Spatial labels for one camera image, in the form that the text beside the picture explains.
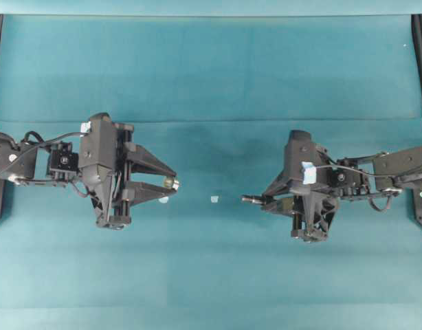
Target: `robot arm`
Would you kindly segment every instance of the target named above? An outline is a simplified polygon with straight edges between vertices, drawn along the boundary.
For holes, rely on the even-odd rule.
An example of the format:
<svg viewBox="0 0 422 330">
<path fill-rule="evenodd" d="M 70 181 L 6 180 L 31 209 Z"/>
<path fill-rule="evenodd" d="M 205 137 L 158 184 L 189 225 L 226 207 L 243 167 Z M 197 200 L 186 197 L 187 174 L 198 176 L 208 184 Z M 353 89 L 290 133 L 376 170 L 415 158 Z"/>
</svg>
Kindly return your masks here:
<svg viewBox="0 0 422 330">
<path fill-rule="evenodd" d="M 377 174 L 360 169 L 364 164 L 372 164 Z M 371 177 L 375 179 L 374 192 Z M 422 197 L 422 146 L 334 162 L 309 133 L 292 131 L 285 147 L 283 171 L 261 196 L 244 195 L 242 201 L 291 217 L 292 237 L 318 242 L 328 238 L 341 199 L 366 199 L 373 209 L 383 212 L 403 189 L 413 189 Z M 385 208 L 375 205 L 377 198 L 387 199 Z"/>
<path fill-rule="evenodd" d="M 37 141 L 29 141 L 33 135 Z M 79 135 L 79 153 L 72 143 L 61 139 Z M 131 223 L 130 207 L 173 195 L 179 182 L 176 172 L 158 160 L 143 146 L 132 143 L 133 125 L 112 122 L 107 113 L 99 113 L 82 124 L 82 131 L 44 141 L 36 132 L 28 132 L 16 143 L 0 133 L 0 180 L 20 186 L 62 186 L 71 184 L 81 197 L 89 197 L 101 228 L 121 230 Z M 39 149 L 49 153 L 47 179 L 35 179 Z M 131 181 L 132 173 L 166 177 L 164 186 Z M 82 182 L 86 192 L 78 190 Z"/>
</svg>

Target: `black cable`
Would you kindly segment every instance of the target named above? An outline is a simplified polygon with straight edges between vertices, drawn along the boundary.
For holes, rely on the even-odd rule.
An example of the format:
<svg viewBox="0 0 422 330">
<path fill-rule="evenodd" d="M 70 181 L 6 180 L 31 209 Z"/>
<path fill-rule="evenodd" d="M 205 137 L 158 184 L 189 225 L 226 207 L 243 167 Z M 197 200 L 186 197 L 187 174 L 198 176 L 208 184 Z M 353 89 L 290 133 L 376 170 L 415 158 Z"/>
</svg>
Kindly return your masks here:
<svg viewBox="0 0 422 330">
<path fill-rule="evenodd" d="M 74 190 L 78 194 L 78 196 L 82 198 L 86 198 L 87 196 L 90 195 L 89 192 L 87 191 L 87 188 L 86 188 L 87 193 L 84 194 L 80 189 L 78 189 L 75 183 L 73 183 L 72 181 L 70 181 L 69 183 L 72 185 L 72 187 L 74 187 Z"/>
<path fill-rule="evenodd" d="M 384 212 L 384 211 L 387 211 L 391 207 L 391 200 L 392 200 L 392 195 L 387 197 L 387 203 L 385 204 L 384 208 L 378 208 L 375 202 L 373 201 L 373 198 L 369 198 L 368 202 L 370 203 L 370 206 L 372 207 L 373 210 L 376 210 L 377 212 Z"/>
<path fill-rule="evenodd" d="M 58 137 L 55 137 L 54 139 L 50 139 L 48 141 L 43 141 L 40 142 L 38 144 L 35 144 L 34 146 L 32 146 L 29 149 L 24 150 L 24 152 L 22 152 L 20 155 L 17 156 L 17 158 L 10 164 L 8 164 L 5 168 L 0 170 L 0 174 L 2 174 L 3 172 L 6 172 L 7 170 L 9 170 L 10 168 L 12 168 L 15 164 L 17 164 L 18 162 L 20 162 L 20 160 L 27 155 L 28 153 L 30 153 L 31 151 L 34 151 L 35 149 L 38 148 L 43 148 L 44 146 L 48 146 L 49 144 L 52 144 L 56 141 L 59 141 L 61 139 L 67 138 L 69 136 L 75 136 L 75 135 L 86 135 L 87 133 L 81 133 L 81 132 L 73 132 L 73 133 L 66 133 L 63 135 L 60 135 Z"/>
<path fill-rule="evenodd" d="M 322 151 L 318 151 L 318 153 L 319 153 L 321 156 L 324 156 L 325 158 L 327 158 L 327 160 L 328 160 L 330 163 L 332 163 L 332 164 L 336 164 L 336 162 L 335 162 L 333 159 L 331 159 L 331 158 L 330 158 L 330 156 L 329 156 L 329 155 L 327 155 L 326 153 L 323 153 Z"/>
<path fill-rule="evenodd" d="M 397 174 L 374 174 L 374 173 L 372 174 L 372 173 L 367 173 L 363 170 L 358 170 L 358 169 L 350 167 L 350 166 L 343 166 L 343 165 L 337 165 L 337 164 L 315 166 L 315 168 L 333 168 L 333 167 L 342 168 L 344 170 L 360 173 L 360 174 L 363 174 L 363 175 L 367 175 L 369 177 L 389 177 L 391 179 L 393 179 L 395 177 L 399 177 L 400 175 L 405 175 L 407 173 L 419 171 L 419 170 L 422 169 L 422 165 L 420 165 L 420 166 L 417 166 L 416 168 L 412 168 L 410 170 L 406 170 L 404 172 L 400 172 L 400 173 L 397 173 Z"/>
<path fill-rule="evenodd" d="M 353 168 L 353 167 L 350 167 L 350 166 L 337 165 L 337 164 L 329 164 L 329 165 L 315 166 L 316 169 L 319 169 L 319 168 L 333 168 L 333 167 L 342 168 L 344 170 L 348 170 L 348 171 L 360 173 L 360 174 L 363 174 L 363 175 L 367 175 L 369 177 L 391 177 L 391 178 L 393 178 L 393 177 L 399 176 L 399 174 L 372 174 L 372 173 L 367 173 L 367 172 L 365 172 L 363 170 L 358 170 L 358 169 Z"/>
<path fill-rule="evenodd" d="M 33 183 L 33 184 L 45 184 L 47 182 L 56 182 L 55 180 L 52 179 L 15 179 L 16 183 L 20 183 L 20 184 L 26 184 L 28 182 Z"/>
<path fill-rule="evenodd" d="M 45 140 L 41 137 L 40 134 L 38 134 L 35 131 L 29 131 L 25 133 L 25 137 L 23 138 L 23 140 L 21 140 L 22 142 L 31 142 L 30 141 L 30 135 L 34 136 L 37 139 L 37 142 L 44 142 Z"/>
</svg>

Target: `white sticker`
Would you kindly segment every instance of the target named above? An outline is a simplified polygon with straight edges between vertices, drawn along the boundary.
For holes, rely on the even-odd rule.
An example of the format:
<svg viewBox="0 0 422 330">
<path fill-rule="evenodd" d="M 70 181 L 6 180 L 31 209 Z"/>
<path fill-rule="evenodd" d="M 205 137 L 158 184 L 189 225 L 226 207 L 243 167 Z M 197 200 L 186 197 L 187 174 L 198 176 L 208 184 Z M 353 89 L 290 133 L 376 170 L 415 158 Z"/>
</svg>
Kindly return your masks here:
<svg viewBox="0 0 422 330">
<path fill-rule="evenodd" d="M 314 184 L 316 183 L 316 167 L 312 162 L 301 162 L 304 169 L 304 179 L 302 184 Z"/>
<path fill-rule="evenodd" d="M 87 133 L 90 131 L 91 123 L 90 122 L 82 122 L 80 126 L 81 133 Z"/>
</svg>

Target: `screw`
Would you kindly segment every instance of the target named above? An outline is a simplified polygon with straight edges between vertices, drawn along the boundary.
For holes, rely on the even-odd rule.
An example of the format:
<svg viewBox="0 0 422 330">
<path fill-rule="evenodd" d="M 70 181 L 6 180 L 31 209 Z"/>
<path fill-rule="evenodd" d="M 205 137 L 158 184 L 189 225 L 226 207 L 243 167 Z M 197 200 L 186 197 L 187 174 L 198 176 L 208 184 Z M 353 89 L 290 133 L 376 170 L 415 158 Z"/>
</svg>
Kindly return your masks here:
<svg viewBox="0 0 422 330">
<path fill-rule="evenodd" d="M 66 165 L 67 163 L 69 163 L 69 158 L 66 157 L 66 156 L 62 156 L 60 158 L 60 163 L 63 164 L 63 165 Z"/>
</svg>

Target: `teal tablecloth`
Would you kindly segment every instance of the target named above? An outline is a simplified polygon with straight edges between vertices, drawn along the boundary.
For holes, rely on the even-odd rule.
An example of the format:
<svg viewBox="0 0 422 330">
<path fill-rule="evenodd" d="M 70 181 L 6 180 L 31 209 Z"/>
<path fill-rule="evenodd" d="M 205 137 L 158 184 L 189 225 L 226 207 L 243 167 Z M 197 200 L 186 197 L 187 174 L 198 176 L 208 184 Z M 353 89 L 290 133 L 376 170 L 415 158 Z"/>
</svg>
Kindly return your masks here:
<svg viewBox="0 0 422 330">
<path fill-rule="evenodd" d="M 0 0 L 0 13 L 141 17 L 387 15 L 422 13 L 422 0 Z"/>
<path fill-rule="evenodd" d="M 0 329 L 422 329 L 409 194 L 382 214 L 342 203 L 312 245 L 239 201 L 280 171 L 291 129 L 333 157 L 422 144 L 409 16 L 7 16 L 1 131 L 52 138 L 100 111 L 135 124 L 179 193 L 113 232 L 70 188 L 9 186 Z"/>
</svg>

